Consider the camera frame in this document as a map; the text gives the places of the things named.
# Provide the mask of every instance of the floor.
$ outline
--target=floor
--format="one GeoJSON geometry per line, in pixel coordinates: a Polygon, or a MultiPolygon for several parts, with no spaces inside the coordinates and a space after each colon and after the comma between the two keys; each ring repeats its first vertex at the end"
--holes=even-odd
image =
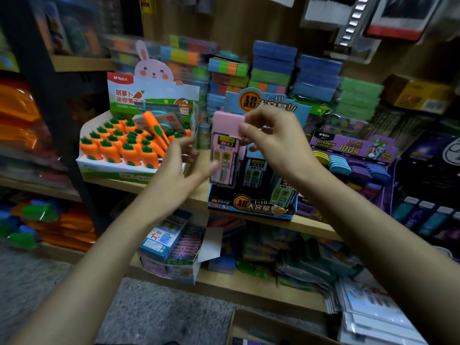
{"type": "MultiPolygon", "coordinates": [[[[4,344],[72,269],[0,245],[0,344],[4,344]]],[[[125,277],[99,331],[97,343],[224,345],[230,317],[240,305],[125,277]]],[[[325,335],[320,324],[274,315],[325,335]]]]}

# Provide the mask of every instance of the person's right hand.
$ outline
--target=person's right hand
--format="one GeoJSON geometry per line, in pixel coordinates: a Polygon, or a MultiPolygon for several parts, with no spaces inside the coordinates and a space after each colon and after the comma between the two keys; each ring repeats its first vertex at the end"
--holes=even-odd
{"type": "Polygon", "coordinates": [[[254,143],[250,150],[259,149],[276,174],[292,184],[298,184],[313,169],[321,170],[321,164],[313,155],[304,131],[294,113],[271,105],[262,105],[245,115],[240,133],[254,143]],[[272,134],[260,130],[273,128],[272,134]]]}

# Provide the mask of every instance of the purple display box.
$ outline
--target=purple display box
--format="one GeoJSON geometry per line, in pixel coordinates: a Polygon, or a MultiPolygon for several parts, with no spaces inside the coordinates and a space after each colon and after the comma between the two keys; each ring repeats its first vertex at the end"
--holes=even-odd
{"type": "MultiPolygon", "coordinates": [[[[391,180],[372,201],[390,214],[395,175],[394,160],[397,155],[395,141],[391,138],[373,136],[368,141],[350,138],[339,134],[315,131],[310,146],[313,150],[326,154],[342,156],[347,162],[355,160],[364,164],[378,164],[386,169],[391,180]]],[[[302,217],[324,221],[318,210],[301,195],[298,196],[296,214],[302,217]]]]}

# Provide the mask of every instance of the qr code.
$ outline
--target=qr code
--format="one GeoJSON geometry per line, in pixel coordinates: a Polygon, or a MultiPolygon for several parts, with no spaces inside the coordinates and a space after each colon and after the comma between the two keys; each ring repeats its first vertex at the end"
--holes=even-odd
{"type": "Polygon", "coordinates": [[[168,235],[161,235],[161,237],[160,237],[160,239],[158,241],[160,241],[161,243],[167,245],[170,240],[171,240],[171,237],[169,237],[168,235]]]}
{"type": "Polygon", "coordinates": [[[439,114],[446,108],[446,102],[434,99],[427,99],[420,110],[428,111],[429,113],[439,114]]]}

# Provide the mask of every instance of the forearm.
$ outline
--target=forearm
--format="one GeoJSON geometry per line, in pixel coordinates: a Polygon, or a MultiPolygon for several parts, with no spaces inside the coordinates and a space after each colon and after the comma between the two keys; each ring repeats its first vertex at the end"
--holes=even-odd
{"type": "Polygon", "coordinates": [[[324,168],[297,188],[313,203],[431,344],[460,336],[460,269],[324,168]]]}
{"type": "Polygon", "coordinates": [[[155,221],[151,209],[142,211],[133,203],[40,305],[11,344],[94,344],[129,263],[155,221]]]}

